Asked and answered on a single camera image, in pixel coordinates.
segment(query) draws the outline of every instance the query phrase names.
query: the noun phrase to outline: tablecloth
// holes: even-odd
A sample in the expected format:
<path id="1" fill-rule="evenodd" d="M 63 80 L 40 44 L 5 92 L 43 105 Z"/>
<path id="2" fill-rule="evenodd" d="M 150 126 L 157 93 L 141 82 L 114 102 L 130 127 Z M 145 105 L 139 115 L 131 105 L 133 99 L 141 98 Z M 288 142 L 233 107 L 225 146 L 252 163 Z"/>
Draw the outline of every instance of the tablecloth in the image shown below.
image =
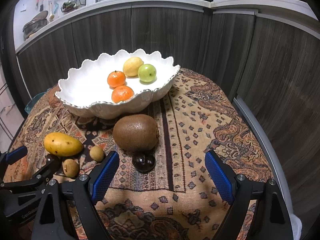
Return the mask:
<path id="1" fill-rule="evenodd" d="M 117 151 L 119 169 L 96 205 L 114 239 L 211 239 L 229 206 L 204 165 L 204 154 L 210 149 L 236 173 L 263 182 L 273 177 L 255 136 L 220 87 L 191 70 L 181 69 L 169 93 L 142 111 L 156 120 L 160 133 L 154 149 L 156 166 L 148 174 L 137 172 L 132 153 L 115 144 L 112 129 L 119 118 L 77 117 L 55 97 L 58 89 L 49 90 L 32 109 L 12 146 L 25 145 L 28 155 L 8 168 L 4 181 L 29 179 L 45 164 L 48 152 L 43 140 L 50 132 L 69 134 L 84 144 L 84 151 L 73 157 L 80 165 L 79 174 L 90 173 L 97 164 L 89 155 L 92 146 L 102 147 L 106 154 Z M 62 169 L 54 178 L 71 180 Z M 72 203 L 70 208 L 79 239 L 87 239 Z M 245 238 L 253 211 L 254 204 L 238 239 Z"/>

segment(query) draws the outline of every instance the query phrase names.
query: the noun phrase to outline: blue gripper pad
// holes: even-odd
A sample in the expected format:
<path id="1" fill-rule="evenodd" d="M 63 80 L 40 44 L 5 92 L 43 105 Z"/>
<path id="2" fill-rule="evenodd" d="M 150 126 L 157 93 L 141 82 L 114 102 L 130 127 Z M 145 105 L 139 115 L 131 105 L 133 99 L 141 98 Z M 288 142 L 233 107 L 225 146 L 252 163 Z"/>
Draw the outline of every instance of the blue gripper pad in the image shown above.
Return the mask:
<path id="1" fill-rule="evenodd" d="M 232 195 L 232 185 L 210 152 L 205 154 L 204 163 L 222 200 L 227 201 L 229 205 L 232 205 L 235 200 Z"/>
<path id="2" fill-rule="evenodd" d="M 5 157 L 5 162 L 7 164 L 14 164 L 15 162 L 17 162 L 18 160 L 22 159 L 24 156 L 26 156 L 28 154 L 28 149 L 27 147 L 20 146 L 19 148 L 13 150 L 10 153 L 7 153 L 6 157 Z"/>
<path id="3" fill-rule="evenodd" d="M 110 183 L 118 170 L 119 164 L 119 155 L 117 152 L 114 152 L 93 184 L 91 202 L 94 205 L 96 205 L 98 201 L 103 200 Z"/>

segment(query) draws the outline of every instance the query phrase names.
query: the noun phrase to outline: bolt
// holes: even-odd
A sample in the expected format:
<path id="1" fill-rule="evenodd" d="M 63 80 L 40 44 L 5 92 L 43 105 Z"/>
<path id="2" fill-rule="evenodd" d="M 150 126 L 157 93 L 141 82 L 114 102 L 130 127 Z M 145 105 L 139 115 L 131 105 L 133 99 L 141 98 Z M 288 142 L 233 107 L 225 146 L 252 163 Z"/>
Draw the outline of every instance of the bolt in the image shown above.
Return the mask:
<path id="1" fill-rule="evenodd" d="M 276 181 L 275 181 L 274 179 L 269 179 L 268 181 L 269 181 L 269 183 L 270 183 L 271 185 L 275 185 L 275 184 L 277 184 L 277 183 L 276 183 Z"/>
<path id="2" fill-rule="evenodd" d="M 88 175 L 87 175 L 87 174 L 82 174 L 82 175 L 79 177 L 79 180 L 85 181 L 87 178 L 88 178 Z"/>
<path id="3" fill-rule="evenodd" d="M 53 186 L 54 184 L 56 184 L 56 180 L 55 179 L 52 179 L 49 181 L 49 185 L 50 186 Z"/>
<path id="4" fill-rule="evenodd" d="M 238 174 L 237 175 L 237 178 L 239 179 L 239 180 L 245 180 L 245 176 L 243 175 L 243 174 Z"/>

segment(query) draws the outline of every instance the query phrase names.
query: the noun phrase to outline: black wire rack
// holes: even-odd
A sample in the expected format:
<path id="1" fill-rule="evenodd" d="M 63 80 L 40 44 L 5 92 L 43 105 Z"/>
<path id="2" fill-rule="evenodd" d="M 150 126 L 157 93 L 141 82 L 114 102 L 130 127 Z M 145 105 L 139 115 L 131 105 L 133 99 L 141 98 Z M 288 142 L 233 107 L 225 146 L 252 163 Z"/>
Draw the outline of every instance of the black wire rack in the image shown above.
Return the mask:
<path id="1" fill-rule="evenodd" d="M 87 0 L 69 0 L 68 2 L 63 3 L 61 6 L 62 12 L 71 12 L 75 9 L 85 6 Z"/>

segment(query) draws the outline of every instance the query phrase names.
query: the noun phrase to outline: dark wood grain cabinet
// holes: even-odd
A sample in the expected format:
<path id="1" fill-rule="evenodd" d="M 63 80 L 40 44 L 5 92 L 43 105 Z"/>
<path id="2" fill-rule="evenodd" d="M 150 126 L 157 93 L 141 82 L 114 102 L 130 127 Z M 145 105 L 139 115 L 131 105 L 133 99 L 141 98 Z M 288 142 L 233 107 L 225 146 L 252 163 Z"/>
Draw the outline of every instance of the dark wood grain cabinet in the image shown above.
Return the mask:
<path id="1" fill-rule="evenodd" d="M 72 23 L 72 31 L 79 67 L 85 59 L 96 60 L 103 52 L 132 52 L 130 8 L 78 20 Z"/>
<path id="2" fill-rule="evenodd" d="M 203 13 L 178 8 L 132 8 L 132 49 L 156 50 L 196 69 Z"/>
<path id="3" fill-rule="evenodd" d="M 305 234 L 320 205 L 320 40 L 257 18 L 238 94 L 267 134 Z"/>
<path id="4" fill-rule="evenodd" d="M 221 87 L 230 101 L 236 95 L 254 30 L 254 15 L 213 14 L 206 53 L 196 71 Z"/>
<path id="5" fill-rule="evenodd" d="M 45 92 L 77 68 L 71 24 L 55 30 L 18 54 L 21 73 L 30 95 Z"/>

